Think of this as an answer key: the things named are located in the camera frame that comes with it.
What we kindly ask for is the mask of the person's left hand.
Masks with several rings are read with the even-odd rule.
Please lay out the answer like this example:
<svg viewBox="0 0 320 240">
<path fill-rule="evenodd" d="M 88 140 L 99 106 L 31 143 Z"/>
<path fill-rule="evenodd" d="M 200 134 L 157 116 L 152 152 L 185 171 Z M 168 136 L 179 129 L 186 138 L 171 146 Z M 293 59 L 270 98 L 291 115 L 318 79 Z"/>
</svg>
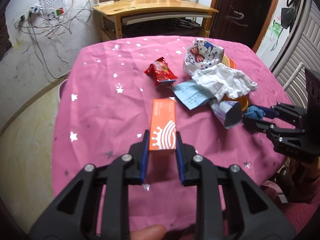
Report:
<svg viewBox="0 0 320 240">
<path fill-rule="evenodd" d="M 152 225 L 147 228 L 132 231 L 130 233 L 131 240 L 160 240 L 167 233 L 163 225 Z"/>
</svg>

